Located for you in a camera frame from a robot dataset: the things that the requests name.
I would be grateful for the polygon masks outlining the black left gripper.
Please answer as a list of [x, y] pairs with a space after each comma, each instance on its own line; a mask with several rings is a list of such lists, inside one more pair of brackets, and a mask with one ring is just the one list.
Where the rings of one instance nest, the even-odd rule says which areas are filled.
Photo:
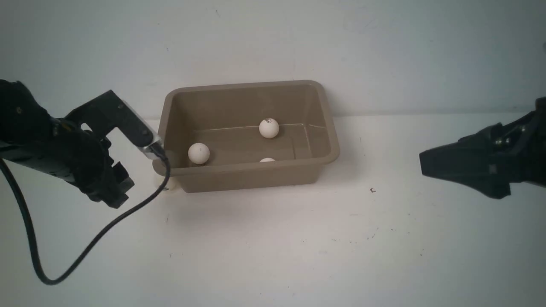
[[53, 126], [38, 148], [39, 171], [66, 181], [91, 201], [119, 209], [129, 199], [127, 190], [134, 181], [120, 162], [113, 165], [108, 149], [89, 132]]

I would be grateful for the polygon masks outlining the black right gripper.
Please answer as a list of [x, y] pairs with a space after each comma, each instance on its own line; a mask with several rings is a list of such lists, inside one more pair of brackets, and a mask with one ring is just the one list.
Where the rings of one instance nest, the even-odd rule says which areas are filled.
[[458, 183], [501, 200], [511, 183], [545, 185], [545, 98], [509, 124], [494, 124], [455, 143], [419, 154], [422, 175]]

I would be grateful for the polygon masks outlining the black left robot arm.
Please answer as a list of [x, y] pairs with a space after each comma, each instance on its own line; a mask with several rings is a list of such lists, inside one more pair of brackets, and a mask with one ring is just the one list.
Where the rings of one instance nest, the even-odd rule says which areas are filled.
[[119, 208], [133, 180], [109, 155], [111, 142], [92, 128], [52, 117], [22, 82], [1, 81], [1, 157], [61, 179], [91, 201]]

